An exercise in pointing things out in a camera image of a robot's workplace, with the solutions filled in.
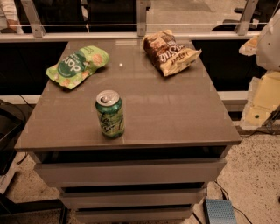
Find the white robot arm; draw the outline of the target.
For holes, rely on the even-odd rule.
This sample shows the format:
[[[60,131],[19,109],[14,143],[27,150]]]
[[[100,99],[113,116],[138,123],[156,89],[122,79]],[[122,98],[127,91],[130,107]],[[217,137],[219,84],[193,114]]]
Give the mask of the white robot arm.
[[[260,34],[239,49],[246,56],[255,55],[256,64],[266,70],[261,78],[253,77],[248,87],[248,101],[241,114],[243,130],[260,128],[280,106],[280,10]]]

